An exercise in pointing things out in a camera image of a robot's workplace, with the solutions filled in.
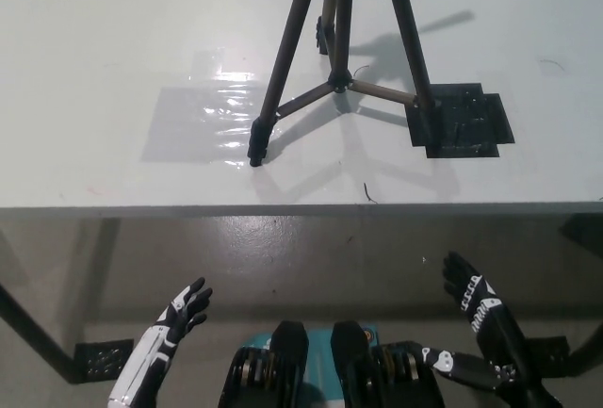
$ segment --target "robotic hand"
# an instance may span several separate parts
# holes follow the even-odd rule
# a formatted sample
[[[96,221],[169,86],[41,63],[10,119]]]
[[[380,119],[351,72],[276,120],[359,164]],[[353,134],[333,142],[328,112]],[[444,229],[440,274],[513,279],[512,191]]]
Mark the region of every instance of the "robotic hand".
[[[445,259],[444,277],[445,290],[454,298],[471,323],[489,369],[479,364],[480,358],[447,351],[437,353],[438,360],[433,368],[459,383],[467,384],[465,377],[469,376],[473,383],[468,385],[494,390],[512,407],[561,407],[559,401],[543,387],[542,377],[535,366],[528,342],[511,311],[485,278],[457,253],[450,253]],[[427,353],[426,359],[430,355],[433,361],[433,351]],[[457,378],[453,375],[453,367],[450,368],[452,373],[443,373],[439,369],[446,367],[448,361],[451,365],[458,364]],[[469,369],[469,374],[465,374],[463,369]],[[473,376],[481,377],[475,380],[472,370],[478,370]]]
[[[132,352],[109,396],[108,408],[156,406],[159,387],[180,341],[207,319],[212,289],[200,278],[185,288],[149,328]]]

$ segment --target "tripod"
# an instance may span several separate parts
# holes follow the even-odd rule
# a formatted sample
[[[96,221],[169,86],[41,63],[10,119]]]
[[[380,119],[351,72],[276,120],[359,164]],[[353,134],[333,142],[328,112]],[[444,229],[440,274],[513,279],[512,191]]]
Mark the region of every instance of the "tripod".
[[[324,0],[317,39],[328,55],[328,80],[279,106],[311,0],[293,0],[259,117],[253,122],[247,157],[253,167],[266,157],[274,124],[318,99],[346,90],[404,104],[413,145],[430,157],[498,156],[497,143],[513,142],[497,94],[480,85],[431,85],[410,0],[392,0],[416,95],[352,78],[348,70],[352,0]],[[434,89],[440,95],[434,97]]]

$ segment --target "tripod rubber foot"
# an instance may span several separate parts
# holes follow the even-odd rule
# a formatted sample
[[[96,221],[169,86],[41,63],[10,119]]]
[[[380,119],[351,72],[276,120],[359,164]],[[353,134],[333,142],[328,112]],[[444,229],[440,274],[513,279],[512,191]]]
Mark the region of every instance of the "tripod rubber foot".
[[[260,118],[253,121],[252,132],[249,137],[249,149],[247,157],[250,159],[249,164],[256,168],[262,166],[262,159],[266,157],[268,142],[275,122],[270,124],[263,123]]]
[[[322,27],[322,17],[318,17],[317,22],[317,49],[321,55],[329,55],[327,39],[324,35],[324,28]]]

